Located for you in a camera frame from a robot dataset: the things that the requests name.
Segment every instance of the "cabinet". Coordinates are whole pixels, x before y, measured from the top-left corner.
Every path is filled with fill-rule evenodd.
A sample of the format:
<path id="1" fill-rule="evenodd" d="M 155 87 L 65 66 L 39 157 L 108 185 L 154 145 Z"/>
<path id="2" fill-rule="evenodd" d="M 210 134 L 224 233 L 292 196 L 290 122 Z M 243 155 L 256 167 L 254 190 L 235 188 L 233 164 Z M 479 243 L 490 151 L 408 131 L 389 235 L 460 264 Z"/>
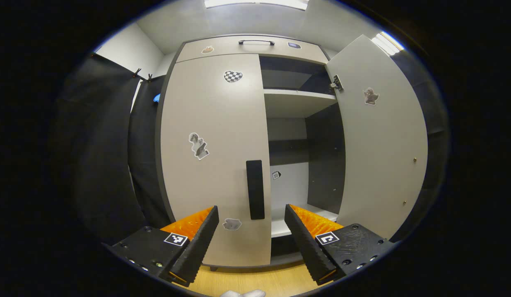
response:
<path id="1" fill-rule="evenodd" d="M 285 51 L 276 41 L 270 52 L 239 48 L 239 39 L 265 40 L 225 36 L 183 45 L 157 116 L 168 210 L 179 220 L 218 206 L 221 223 L 203 264 L 296 259 L 283 220 L 287 203 L 390 238 L 412 210 L 426 170 L 426 127 L 406 77 L 365 36 L 330 61 L 310 43 Z M 201 54 L 208 45 L 225 46 Z M 228 82 L 227 71 L 242 78 Z M 335 75 L 343 91 L 331 92 Z M 375 105 L 365 103 L 369 87 L 380 94 Z M 205 158 L 194 156 L 191 133 L 207 143 Z M 247 160 L 261 160 L 264 219 L 250 217 Z M 227 230 L 226 219 L 241 227 Z"/>

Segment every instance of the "open cabinet door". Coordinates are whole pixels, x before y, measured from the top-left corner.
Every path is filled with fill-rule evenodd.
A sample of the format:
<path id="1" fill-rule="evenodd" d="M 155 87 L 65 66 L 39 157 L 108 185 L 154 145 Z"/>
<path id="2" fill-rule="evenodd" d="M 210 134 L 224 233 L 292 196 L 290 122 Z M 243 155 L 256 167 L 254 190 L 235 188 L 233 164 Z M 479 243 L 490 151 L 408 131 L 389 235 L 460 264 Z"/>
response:
<path id="1" fill-rule="evenodd" d="M 175 219 L 217 205 L 220 221 L 203 263 L 269 265 L 270 164 L 258 55 L 178 62 L 165 94 L 161 165 Z M 208 154 L 191 143 L 193 133 Z M 240 226 L 223 226 L 225 219 Z"/>
<path id="2" fill-rule="evenodd" d="M 362 224 L 390 239 L 412 210 L 426 171 L 428 141 L 419 101 L 395 62 L 364 35 L 326 68 L 343 87 L 335 90 L 346 163 L 337 222 Z M 368 88 L 373 94 L 366 98 Z"/>

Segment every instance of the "wooden floor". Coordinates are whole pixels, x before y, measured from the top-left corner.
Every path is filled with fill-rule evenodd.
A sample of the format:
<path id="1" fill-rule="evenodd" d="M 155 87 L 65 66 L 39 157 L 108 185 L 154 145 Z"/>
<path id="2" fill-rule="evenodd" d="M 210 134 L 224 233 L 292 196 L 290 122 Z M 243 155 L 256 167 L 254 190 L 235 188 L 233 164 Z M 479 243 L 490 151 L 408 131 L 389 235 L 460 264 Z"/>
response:
<path id="1" fill-rule="evenodd" d="M 195 282 L 184 288 L 211 297 L 219 297 L 228 290 L 244 294 L 257 289 L 265 291 L 265 297 L 289 297 L 319 287 L 310 277 L 305 263 L 300 261 L 265 268 L 219 268 L 215 272 L 208 266 L 201 266 Z"/>

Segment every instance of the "drawer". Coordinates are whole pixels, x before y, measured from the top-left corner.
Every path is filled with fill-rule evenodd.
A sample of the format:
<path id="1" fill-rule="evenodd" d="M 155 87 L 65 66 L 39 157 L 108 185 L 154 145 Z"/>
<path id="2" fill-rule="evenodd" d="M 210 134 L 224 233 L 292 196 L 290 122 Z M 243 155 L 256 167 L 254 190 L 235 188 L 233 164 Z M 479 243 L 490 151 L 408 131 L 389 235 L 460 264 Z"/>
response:
<path id="1" fill-rule="evenodd" d="M 268 40 L 273 41 L 274 45 L 270 45 L 269 42 L 265 41 L 245 41 L 240 45 L 240 40 Z M 290 47 L 288 42 L 300 45 L 301 48 Z M 208 50 L 208 53 L 203 53 L 204 49 L 209 46 L 211 46 L 213 50 Z M 322 49 L 320 49 L 318 45 L 265 35 L 223 36 L 188 42 L 184 45 L 184 48 L 182 48 L 177 62 L 222 54 L 240 53 L 257 53 L 262 56 L 298 59 L 317 64 L 326 64 L 328 62 L 327 57 L 325 57 Z"/>

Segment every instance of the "checkered heart sticker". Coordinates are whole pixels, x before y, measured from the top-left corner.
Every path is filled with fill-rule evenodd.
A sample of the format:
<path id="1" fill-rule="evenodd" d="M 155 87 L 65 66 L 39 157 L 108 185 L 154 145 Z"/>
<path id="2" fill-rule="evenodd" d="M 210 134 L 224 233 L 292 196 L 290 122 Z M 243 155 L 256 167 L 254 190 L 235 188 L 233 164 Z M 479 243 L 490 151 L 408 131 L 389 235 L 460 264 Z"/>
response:
<path id="1" fill-rule="evenodd" d="M 238 80 L 240 80 L 241 78 L 243 77 L 243 74 L 242 73 L 238 73 L 236 71 L 227 71 L 224 73 L 224 79 L 228 82 L 228 83 L 234 83 Z"/>

